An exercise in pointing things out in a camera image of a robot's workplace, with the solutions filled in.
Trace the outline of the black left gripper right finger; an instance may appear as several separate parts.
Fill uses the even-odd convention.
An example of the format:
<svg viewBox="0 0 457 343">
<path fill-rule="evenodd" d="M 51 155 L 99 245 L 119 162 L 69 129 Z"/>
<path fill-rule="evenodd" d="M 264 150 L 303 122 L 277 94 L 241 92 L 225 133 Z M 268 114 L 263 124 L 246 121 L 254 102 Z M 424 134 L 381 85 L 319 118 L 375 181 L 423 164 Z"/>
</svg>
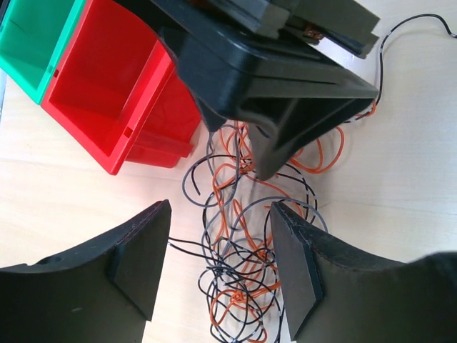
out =
<svg viewBox="0 0 457 343">
<path fill-rule="evenodd" d="M 403 263 L 306 222 L 281 202 L 271 231 L 293 342 L 454 342 L 456 253 Z"/>
</svg>

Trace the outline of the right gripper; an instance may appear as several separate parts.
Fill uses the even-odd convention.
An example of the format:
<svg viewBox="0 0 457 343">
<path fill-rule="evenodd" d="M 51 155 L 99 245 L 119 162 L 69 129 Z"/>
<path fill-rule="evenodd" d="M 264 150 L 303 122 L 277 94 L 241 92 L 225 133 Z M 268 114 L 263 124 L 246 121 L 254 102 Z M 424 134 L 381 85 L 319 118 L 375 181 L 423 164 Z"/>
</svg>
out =
<svg viewBox="0 0 457 343">
<path fill-rule="evenodd" d="M 290 36 L 252 34 L 190 1 L 123 1 L 157 35 L 209 131 L 249 124 L 256 175 L 270 179 L 301 147 L 366 109 L 372 86 Z"/>
</svg>

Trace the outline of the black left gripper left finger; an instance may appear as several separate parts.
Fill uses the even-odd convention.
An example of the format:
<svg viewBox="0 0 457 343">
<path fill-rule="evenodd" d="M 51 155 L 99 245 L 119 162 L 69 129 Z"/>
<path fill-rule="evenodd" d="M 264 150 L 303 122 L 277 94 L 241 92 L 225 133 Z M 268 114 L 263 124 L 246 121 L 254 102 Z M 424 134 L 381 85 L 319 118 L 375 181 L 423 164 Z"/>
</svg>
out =
<svg viewBox="0 0 457 343">
<path fill-rule="evenodd" d="M 1 269 L 3 342 L 141 342 L 171 226 L 163 200 L 66 251 Z"/>
</svg>

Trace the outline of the red plastic bin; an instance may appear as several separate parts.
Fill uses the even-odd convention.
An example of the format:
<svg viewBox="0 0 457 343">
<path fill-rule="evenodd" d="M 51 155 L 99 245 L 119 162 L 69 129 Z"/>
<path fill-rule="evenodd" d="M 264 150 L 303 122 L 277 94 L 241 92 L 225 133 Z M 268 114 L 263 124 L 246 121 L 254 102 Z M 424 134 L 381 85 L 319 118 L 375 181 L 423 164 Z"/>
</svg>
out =
<svg viewBox="0 0 457 343">
<path fill-rule="evenodd" d="M 155 33 L 115 1 L 87 1 L 41 103 L 109 174 L 176 166 L 201 116 Z"/>
</svg>

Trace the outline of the green plastic bin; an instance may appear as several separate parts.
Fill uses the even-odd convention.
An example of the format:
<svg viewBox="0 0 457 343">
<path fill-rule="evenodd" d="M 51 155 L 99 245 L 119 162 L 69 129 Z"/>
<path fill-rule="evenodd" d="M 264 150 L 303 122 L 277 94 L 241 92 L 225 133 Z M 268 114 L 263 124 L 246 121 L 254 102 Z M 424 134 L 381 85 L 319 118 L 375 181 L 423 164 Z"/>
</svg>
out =
<svg viewBox="0 0 457 343">
<path fill-rule="evenodd" d="M 1 22 L 1 69 L 40 104 L 86 2 L 10 1 Z"/>
</svg>

